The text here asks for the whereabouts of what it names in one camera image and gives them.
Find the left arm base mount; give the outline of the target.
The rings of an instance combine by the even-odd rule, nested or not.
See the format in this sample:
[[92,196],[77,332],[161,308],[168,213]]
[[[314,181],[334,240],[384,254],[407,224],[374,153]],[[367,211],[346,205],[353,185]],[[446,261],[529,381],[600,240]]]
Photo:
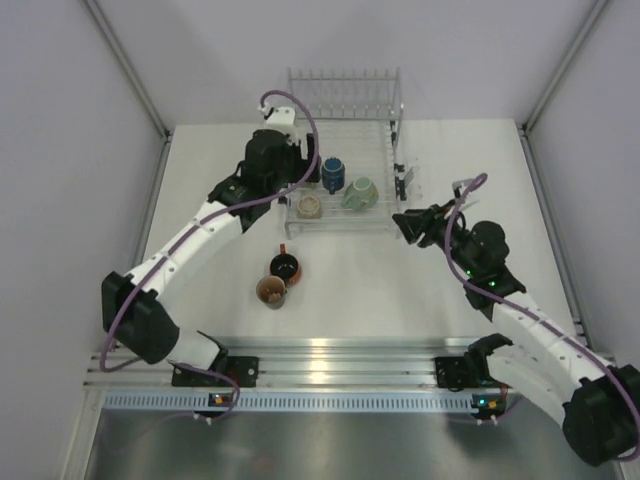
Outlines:
[[260,359],[257,356],[225,357],[208,370],[178,363],[173,366],[171,385],[184,388],[256,386]]

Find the teal green cup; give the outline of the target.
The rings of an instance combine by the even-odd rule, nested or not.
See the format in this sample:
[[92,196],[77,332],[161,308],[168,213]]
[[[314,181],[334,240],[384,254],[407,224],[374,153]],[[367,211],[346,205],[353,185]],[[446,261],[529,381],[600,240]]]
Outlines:
[[374,207],[378,199],[374,182],[368,177],[360,177],[347,187],[341,205],[344,209],[361,212]]

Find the beige speckled cup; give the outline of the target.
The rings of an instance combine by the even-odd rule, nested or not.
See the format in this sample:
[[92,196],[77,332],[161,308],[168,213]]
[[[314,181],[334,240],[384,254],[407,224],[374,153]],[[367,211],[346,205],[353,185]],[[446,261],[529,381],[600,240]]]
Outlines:
[[296,216],[298,219],[313,220],[321,218],[322,215],[322,203],[318,197],[305,195],[298,199],[296,203]]

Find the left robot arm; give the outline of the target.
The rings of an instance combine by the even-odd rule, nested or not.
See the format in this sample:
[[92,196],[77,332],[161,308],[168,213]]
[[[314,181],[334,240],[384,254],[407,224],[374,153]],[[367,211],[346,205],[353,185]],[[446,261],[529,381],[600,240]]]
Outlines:
[[302,158],[301,143],[294,128],[256,130],[233,173],[213,188],[178,234],[127,274],[112,272],[104,278],[102,321],[107,337],[99,357],[101,371],[120,370],[107,363],[109,351],[120,343],[137,361],[192,367],[209,386],[226,378],[225,347],[205,333],[178,326],[168,303],[219,250],[263,217],[273,201],[311,176],[319,157],[317,130],[311,130],[305,142],[311,149],[309,159]]

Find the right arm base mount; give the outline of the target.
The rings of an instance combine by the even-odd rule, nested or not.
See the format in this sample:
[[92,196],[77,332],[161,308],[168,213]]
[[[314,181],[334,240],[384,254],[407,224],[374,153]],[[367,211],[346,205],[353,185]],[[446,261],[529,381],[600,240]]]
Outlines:
[[484,372],[468,356],[441,356],[434,359],[437,386],[451,392],[490,384]]

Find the black and red mug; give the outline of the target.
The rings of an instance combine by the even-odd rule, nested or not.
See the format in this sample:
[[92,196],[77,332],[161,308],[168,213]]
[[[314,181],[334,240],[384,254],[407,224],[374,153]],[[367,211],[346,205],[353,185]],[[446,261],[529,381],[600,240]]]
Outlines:
[[269,264],[269,272],[283,280],[287,287],[292,287],[299,282],[302,268],[299,260],[290,254],[286,245],[282,243],[279,246],[279,253],[273,257]]

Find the dark blue mug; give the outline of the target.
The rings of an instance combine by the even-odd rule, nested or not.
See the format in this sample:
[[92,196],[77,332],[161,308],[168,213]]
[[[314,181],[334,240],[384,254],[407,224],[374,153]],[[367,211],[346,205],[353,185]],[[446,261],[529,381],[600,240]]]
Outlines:
[[345,185],[346,166],[336,157],[327,158],[321,166],[321,179],[323,187],[330,195],[336,194]]

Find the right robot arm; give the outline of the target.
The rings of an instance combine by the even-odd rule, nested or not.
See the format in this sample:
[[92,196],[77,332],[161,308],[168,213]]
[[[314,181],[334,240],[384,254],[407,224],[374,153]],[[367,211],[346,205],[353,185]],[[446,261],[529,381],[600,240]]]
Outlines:
[[408,244],[441,249],[471,307],[495,329],[468,347],[470,379],[514,388],[561,428],[588,465],[638,459],[638,370],[613,365],[563,330],[508,269],[503,228],[492,221],[468,228],[452,208],[409,209],[392,219]]

